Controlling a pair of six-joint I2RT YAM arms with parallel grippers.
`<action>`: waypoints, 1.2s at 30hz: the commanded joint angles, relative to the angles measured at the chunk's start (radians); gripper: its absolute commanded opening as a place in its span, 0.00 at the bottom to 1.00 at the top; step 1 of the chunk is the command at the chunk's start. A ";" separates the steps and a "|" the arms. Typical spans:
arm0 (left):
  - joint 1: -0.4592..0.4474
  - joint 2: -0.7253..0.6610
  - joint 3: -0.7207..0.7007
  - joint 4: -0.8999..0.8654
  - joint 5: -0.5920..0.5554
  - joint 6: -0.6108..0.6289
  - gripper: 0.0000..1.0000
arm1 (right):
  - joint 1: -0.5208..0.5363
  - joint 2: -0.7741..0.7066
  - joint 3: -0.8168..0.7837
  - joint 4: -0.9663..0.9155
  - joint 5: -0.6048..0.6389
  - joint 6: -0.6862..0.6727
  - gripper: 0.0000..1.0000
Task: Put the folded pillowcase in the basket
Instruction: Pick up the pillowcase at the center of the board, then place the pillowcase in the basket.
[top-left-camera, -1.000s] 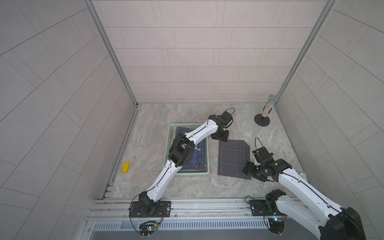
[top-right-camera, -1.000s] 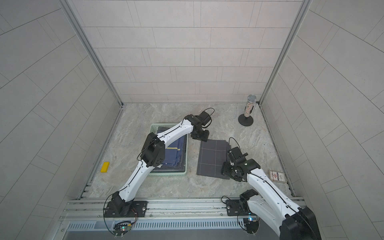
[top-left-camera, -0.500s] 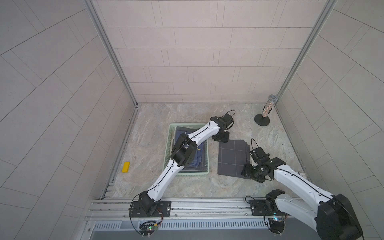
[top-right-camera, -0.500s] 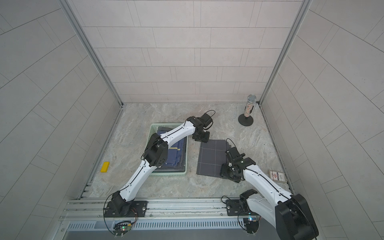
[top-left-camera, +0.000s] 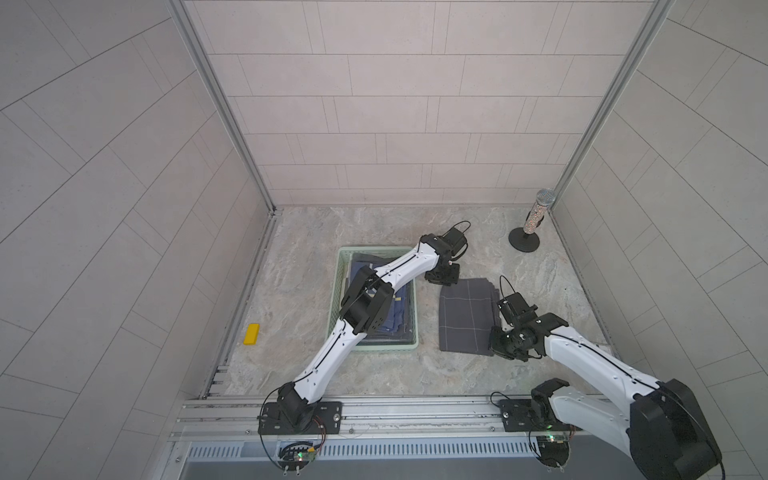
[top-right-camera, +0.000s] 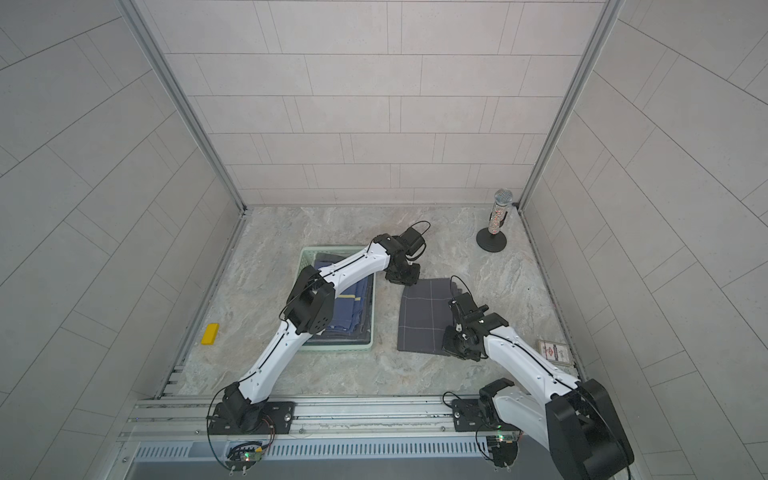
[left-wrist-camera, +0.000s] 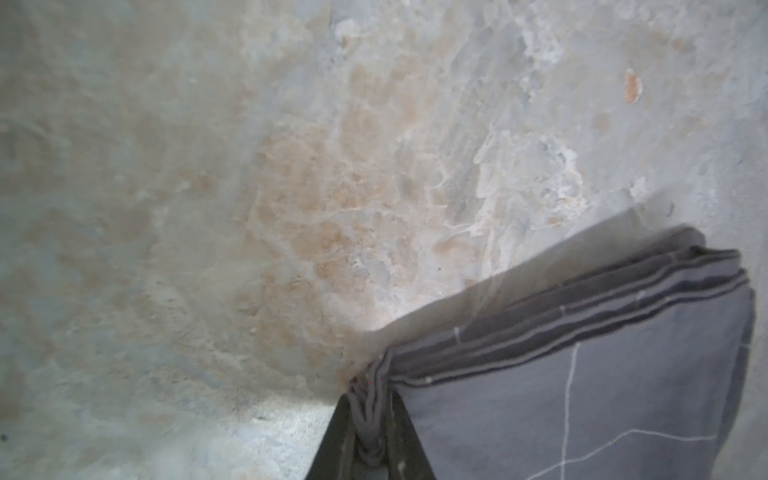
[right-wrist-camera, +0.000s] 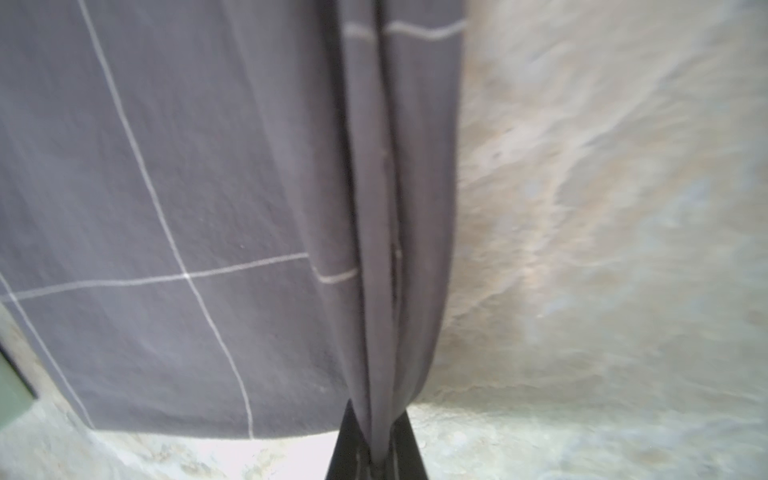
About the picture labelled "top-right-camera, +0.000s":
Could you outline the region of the dark grey checked pillowcase back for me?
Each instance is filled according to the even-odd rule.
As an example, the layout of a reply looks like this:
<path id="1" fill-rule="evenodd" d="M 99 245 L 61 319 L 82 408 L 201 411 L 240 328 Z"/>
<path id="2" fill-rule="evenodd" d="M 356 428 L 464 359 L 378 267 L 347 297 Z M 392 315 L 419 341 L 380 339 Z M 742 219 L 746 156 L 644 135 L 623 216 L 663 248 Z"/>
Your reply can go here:
<path id="1" fill-rule="evenodd" d="M 397 350 L 447 356 L 445 330 L 453 325 L 449 303 L 462 290 L 449 278 L 420 279 L 404 288 L 397 328 Z"/>

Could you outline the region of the blue pillowcase yellow stripe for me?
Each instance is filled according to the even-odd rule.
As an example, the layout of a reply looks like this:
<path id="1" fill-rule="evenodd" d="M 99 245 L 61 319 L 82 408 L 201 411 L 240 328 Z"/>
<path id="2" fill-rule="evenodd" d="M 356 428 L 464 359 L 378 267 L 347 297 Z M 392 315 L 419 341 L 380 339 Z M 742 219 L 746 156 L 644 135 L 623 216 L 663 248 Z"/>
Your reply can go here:
<path id="1" fill-rule="evenodd" d="M 363 322 L 371 295 L 372 276 L 369 275 L 342 291 L 334 302 L 333 318 L 327 333 L 352 335 Z"/>

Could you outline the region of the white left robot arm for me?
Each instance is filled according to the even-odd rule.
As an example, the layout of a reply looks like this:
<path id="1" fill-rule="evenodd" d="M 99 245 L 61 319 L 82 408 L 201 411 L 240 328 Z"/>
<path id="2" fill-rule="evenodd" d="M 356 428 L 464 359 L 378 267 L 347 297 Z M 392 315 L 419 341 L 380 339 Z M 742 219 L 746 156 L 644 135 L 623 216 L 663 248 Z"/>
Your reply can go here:
<path id="1" fill-rule="evenodd" d="M 280 374 L 306 341 L 330 325 L 336 298 L 378 272 L 392 284 L 416 284 L 416 260 L 425 249 L 423 233 L 410 226 L 399 235 L 378 235 L 355 254 L 321 269 L 303 268 L 280 311 L 281 326 L 245 377 L 223 388 L 218 416 L 234 429 L 255 430 Z"/>

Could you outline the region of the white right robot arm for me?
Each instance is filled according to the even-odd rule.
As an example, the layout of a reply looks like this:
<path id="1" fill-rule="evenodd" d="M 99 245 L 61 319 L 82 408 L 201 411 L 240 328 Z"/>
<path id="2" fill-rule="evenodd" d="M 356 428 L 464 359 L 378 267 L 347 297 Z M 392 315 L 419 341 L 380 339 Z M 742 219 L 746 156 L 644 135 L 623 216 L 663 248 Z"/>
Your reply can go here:
<path id="1" fill-rule="evenodd" d="M 478 407 L 490 428 L 512 425 L 546 448 L 565 479 L 609 479 L 635 455 L 607 389 L 565 373 L 468 292 L 448 303 L 443 349 L 461 360 L 491 360 L 510 374 L 486 385 Z"/>

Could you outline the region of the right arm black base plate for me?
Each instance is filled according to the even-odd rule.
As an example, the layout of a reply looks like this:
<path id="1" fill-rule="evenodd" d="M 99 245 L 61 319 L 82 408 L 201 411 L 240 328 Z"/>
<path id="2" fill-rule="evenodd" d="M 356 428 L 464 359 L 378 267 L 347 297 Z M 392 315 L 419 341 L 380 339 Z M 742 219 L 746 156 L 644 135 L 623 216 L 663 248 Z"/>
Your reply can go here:
<path id="1" fill-rule="evenodd" d="M 452 410 L 452 421 L 456 432 L 501 432 L 519 433 L 521 429 L 513 424 L 490 419 L 483 413 L 478 399 L 460 399 L 449 395 L 445 400 Z"/>

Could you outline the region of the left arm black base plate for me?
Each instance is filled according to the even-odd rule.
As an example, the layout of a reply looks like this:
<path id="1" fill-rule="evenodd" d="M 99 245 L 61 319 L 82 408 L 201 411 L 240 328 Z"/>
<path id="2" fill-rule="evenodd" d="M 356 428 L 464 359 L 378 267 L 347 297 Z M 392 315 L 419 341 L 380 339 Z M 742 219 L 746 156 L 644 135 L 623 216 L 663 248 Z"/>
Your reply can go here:
<path id="1" fill-rule="evenodd" d="M 213 413 L 207 417 L 207 432 L 212 435 L 288 434 L 296 406 L 295 402 L 289 401 L 267 402 L 255 420 L 236 423 L 226 412 L 224 403 L 218 402 Z"/>

